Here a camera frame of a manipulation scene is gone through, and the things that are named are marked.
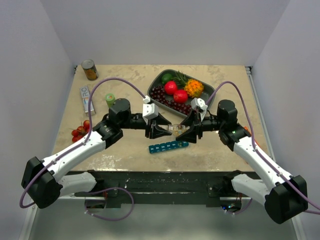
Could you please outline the clear pill bottle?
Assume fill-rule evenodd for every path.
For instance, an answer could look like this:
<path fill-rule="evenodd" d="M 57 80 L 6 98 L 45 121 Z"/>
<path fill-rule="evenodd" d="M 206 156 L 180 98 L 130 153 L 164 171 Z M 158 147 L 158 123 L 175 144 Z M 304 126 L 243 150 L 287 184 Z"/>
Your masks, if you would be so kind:
<path fill-rule="evenodd" d="M 186 131 L 190 129 L 190 126 L 186 126 L 183 124 L 168 124 L 167 125 L 167 130 L 171 133 L 172 136 L 174 137 L 179 137 Z"/>

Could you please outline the teal weekly pill organizer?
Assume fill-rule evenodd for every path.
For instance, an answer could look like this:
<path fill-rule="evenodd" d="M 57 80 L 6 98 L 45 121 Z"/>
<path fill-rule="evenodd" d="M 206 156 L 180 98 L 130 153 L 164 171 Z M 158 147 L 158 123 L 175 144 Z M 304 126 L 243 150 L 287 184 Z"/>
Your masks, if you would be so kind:
<path fill-rule="evenodd" d="M 150 154 L 162 153 L 167 151 L 172 151 L 176 149 L 187 148 L 189 143 L 186 141 L 170 141 L 159 144 L 150 145 L 148 151 Z"/>

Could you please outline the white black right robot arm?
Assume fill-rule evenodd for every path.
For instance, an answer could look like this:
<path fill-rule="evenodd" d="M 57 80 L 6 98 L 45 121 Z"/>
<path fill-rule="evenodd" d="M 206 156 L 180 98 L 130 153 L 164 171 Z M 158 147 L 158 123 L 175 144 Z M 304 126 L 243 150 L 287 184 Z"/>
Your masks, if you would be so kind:
<path fill-rule="evenodd" d="M 217 131 L 221 142 L 244 159 L 259 176 L 259 179 L 252 179 L 234 171 L 223 183 L 223 192 L 230 197 L 241 193 L 259 202 L 277 224 L 306 211 L 305 179 L 300 175 L 292 176 L 256 145 L 253 132 L 238 123 L 234 102 L 221 100 L 216 115 L 206 116 L 207 108 L 203 99 L 193 99 L 192 110 L 182 121 L 182 125 L 189 128 L 176 139 L 195 144 L 204 132 Z"/>

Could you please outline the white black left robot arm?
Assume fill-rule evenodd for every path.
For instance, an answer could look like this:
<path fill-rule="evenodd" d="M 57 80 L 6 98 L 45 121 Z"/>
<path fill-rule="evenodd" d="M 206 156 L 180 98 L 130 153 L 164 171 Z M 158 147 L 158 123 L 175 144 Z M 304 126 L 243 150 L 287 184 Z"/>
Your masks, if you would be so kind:
<path fill-rule="evenodd" d="M 89 157 L 106 150 L 123 137 L 124 129 L 144 130 L 149 139 L 170 136 L 164 129 L 170 121 L 159 113 L 154 103 L 145 103 L 142 113 L 132 113 L 125 98 L 115 100 L 102 120 L 79 141 L 43 159 L 29 159 L 23 173 L 23 195 L 29 195 L 40 209 L 53 204 L 59 197 L 88 192 L 99 196 L 104 184 L 92 172 L 68 175 L 68 172 Z"/>

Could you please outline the red pomegranate right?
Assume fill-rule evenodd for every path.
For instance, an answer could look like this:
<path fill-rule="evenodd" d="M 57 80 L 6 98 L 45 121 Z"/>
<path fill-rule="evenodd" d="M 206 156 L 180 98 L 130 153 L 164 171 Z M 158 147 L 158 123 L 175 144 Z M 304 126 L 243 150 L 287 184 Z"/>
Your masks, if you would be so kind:
<path fill-rule="evenodd" d="M 188 93 L 183 89 L 178 89 L 173 94 L 173 100 L 175 103 L 184 104 L 188 100 Z"/>

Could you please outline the red pomegranate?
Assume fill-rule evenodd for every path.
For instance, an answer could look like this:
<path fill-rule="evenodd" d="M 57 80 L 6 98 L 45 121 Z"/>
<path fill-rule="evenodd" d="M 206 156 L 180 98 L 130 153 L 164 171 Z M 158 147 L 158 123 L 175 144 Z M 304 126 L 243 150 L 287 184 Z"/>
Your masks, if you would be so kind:
<path fill-rule="evenodd" d="M 173 100 L 175 103 L 184 104 L 188 100 L 188 93 L 183 89 L 178 89 L 173 94 Z"/>
<path fill-rule="evenodd" d="M 177 84 L 175 81 L 168 81 L 164 85 L 164 91 L 167 95 L 172 96 L 178 90 Z"/>

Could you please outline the dark red grape bunch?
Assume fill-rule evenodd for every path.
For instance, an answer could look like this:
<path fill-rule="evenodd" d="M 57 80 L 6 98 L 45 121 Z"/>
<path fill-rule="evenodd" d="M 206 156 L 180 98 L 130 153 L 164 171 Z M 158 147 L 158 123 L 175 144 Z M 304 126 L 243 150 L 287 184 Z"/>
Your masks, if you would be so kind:
<path fill-rule="evenodd" d="M 188 115 L 192 110 L 190 98 L 185 103 L 174 102 L 173 95 L 167 95 L 163 86 L 152 87 L 148 94 L 151 100 L 160 107 L 167 109 L 175 114 Z"/>

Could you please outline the grey plastic fruit tray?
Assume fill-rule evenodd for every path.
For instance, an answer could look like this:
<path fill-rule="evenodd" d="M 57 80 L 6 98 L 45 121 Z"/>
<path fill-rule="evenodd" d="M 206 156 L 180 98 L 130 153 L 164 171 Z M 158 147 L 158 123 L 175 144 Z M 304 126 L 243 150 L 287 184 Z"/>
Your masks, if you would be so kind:
<path fill-rule="evenodd" d="M 191 101 L 201 98 L 211 106 L 209 99 L 214 88 L 196 78 L 188 76 L 179 70 L 166 69 L 162 71 L 148 88 L 148 96 L 159 107 L 186 117 L 191 111 Z"/>

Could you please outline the orange pineapple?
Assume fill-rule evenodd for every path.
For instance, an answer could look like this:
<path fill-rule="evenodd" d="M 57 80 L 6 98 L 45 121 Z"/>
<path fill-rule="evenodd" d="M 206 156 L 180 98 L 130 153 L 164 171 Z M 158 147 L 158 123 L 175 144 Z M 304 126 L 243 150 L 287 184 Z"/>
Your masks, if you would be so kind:
<path fill-rule="evenodd" d="M 180 71 L 176 72 L 175 76 L 171 79 L 185 90 L 190 98 L 200 98 L 204 91 L 204 85 L 200 81 L 191 78 Z"/>

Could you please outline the red pomegranate left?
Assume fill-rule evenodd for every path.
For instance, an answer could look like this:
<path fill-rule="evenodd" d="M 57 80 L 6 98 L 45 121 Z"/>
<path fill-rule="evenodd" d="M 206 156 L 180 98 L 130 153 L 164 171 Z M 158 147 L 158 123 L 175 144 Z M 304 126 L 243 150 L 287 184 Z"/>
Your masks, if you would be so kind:
<path fill-rule="evenodd" d="M 175 81 L 168 81 L 164 85 L 164 91 L 167 95 L 172 96 L 178 90 L 177 84 Z"/>

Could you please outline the green lime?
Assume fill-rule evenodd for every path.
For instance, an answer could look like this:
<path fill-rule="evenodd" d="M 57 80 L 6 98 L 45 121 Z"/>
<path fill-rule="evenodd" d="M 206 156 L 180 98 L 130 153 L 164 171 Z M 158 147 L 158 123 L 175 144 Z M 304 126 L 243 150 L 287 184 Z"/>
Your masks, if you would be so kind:
<path fill-rule="evenodd" d="M 166 73 L 161 77 L 161 83 L 165 85 L 167 82 L 171 81 L 173 78 L 173 75 L 170 73 Z"/>

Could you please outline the green cylindrical bottle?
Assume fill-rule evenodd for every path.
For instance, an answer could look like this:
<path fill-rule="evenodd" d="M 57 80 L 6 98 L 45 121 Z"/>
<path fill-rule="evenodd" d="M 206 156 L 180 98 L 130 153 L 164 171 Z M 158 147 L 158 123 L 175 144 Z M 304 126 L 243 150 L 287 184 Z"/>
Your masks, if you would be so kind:
<path fill-rule="evenodd" d="M 116 98 L 113 93 L 108 93 L 105 95 L 105 102 L 109 108 L 113 106 L 115 101 L 116 101 Z"/>

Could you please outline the red cherry cluster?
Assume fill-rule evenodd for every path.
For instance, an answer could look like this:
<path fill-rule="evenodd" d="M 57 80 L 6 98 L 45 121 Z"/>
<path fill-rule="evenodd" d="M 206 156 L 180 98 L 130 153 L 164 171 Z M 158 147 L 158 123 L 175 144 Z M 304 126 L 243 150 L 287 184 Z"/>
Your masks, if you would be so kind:
<path fill-rule="evenodd" d="M 76 143 L 81 140 L 90 130 L 90 121 L 85 120 L 82 125 L 71 131 L 72 143 Z"/>

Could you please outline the silver toothpaste box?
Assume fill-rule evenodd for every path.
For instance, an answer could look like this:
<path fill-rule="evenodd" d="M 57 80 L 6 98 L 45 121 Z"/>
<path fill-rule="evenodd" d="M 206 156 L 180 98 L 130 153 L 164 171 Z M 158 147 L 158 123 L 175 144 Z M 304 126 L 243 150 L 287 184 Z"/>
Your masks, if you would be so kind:
<path fill-rule="evenodd" d="M 80 96 L 83 102 L 83 109 L 84 113 L 88 116 L 89 115 L 89 97 L 90 97 L 90 90 L 87 85 L 82 86 L 79 88 Z M 93 102 L 90 103 L 90 113 L 91 115 L 95 115 L 96 111 L 93 105 Z"/>

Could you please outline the tin food can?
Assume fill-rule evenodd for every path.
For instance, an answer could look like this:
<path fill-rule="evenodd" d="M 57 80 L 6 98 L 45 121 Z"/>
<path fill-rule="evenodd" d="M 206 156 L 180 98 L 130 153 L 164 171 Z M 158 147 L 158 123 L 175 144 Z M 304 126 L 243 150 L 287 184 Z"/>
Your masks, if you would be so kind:
<path fill-rule="evenodd" d="M 81 63 L 81 67 L 88 80 L 94 81 L 99 77 L 99 73 L 92 59 L 86 59 Z"/>

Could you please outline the black table front rail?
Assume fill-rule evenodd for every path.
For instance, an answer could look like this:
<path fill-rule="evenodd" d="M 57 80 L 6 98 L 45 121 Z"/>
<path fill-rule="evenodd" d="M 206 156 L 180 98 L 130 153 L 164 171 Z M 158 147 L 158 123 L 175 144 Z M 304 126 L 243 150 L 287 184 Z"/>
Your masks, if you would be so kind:
<path fill-rule="evenodd" d="M 234 198 L 236 191 L 231 179 L 240 175 L 235 171 L 95 171 L 89 173 L 97 180 L 92 190 L 86 191 L 80 184 L 75 190 L 61 189 L 61 196 L 92 197 L 94 192 L 103 197 L 108 189 L 107 208 L 119 208 L 122 204 L 136 205 L 204 205 L 219 207 L 221 198 Z"/>

